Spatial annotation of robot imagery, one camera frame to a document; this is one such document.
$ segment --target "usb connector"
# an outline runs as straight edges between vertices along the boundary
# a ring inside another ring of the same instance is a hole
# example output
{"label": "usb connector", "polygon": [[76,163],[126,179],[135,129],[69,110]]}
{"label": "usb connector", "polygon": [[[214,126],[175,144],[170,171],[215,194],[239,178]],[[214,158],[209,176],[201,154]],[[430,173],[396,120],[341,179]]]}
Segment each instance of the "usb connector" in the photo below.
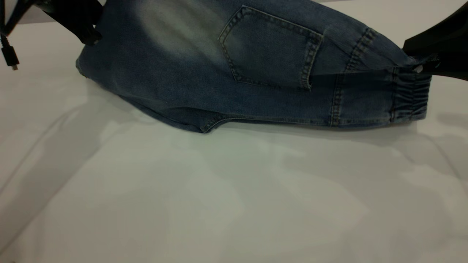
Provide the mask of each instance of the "usb connector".
{"label": "usb connector", "polygon": [[8,42],[5,36],[1,36],[1,43],[3,46],[1,51],[3,53],[3,56],[5,57],[7,65],[10,66],[13,70],[18,70],[18,64],[20,62],[18,61],[18,57],[16,56],[15,49],[12,46],[10,46],[10,43]]}

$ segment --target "white table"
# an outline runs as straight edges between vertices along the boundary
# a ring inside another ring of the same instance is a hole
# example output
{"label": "white table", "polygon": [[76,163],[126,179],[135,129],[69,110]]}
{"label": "white table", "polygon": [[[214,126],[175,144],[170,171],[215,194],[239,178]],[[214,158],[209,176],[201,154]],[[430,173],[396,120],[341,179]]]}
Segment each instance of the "white table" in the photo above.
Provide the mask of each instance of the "white table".
{"label": "white table", "polygon": [[[327,3],[400,46],[465,0]],[[1,263],[461,263],[468,83],[434,77],[428,118],[369,131],[153,120],[74,68],[56,23],[0,63]]]}

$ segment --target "blue denim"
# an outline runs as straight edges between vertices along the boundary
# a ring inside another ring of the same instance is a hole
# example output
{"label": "blue denim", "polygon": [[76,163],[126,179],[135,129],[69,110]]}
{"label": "blue denim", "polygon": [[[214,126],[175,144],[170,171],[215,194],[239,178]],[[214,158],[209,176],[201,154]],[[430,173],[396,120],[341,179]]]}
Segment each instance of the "blue denim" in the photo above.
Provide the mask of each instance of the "blue denim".
{"label": "blue denim", "polygon": [[311,0],[108,0],[79,71],[169,125],[371,128],[425,118],[431,76]]}

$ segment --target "jeans back pocket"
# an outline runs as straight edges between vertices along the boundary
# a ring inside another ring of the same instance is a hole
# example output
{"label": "jeans back pocket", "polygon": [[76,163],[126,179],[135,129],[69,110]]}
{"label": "jeans back pocket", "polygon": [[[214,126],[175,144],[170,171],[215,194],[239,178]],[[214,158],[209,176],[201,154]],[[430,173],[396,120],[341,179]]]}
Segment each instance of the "jeans back pocket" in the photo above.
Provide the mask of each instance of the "jeans back pocket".
{"label": "jeans back pocket", "polygon": [[310,72],[323,35],[242,6],[218,38],[234,79],[310,91]]}

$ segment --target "faded denim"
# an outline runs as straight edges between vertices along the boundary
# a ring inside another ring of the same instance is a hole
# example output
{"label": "faded denim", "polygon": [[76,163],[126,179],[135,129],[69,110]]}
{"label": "faded denim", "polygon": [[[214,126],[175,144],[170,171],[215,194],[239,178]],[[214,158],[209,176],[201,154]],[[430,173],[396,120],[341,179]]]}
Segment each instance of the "faded denim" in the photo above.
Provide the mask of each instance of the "faded denim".
{"label": "faded denim", "polygon": [[421,58],[311,0],[108,0],[77,67],[169,125],[370,128],[425,118]]}

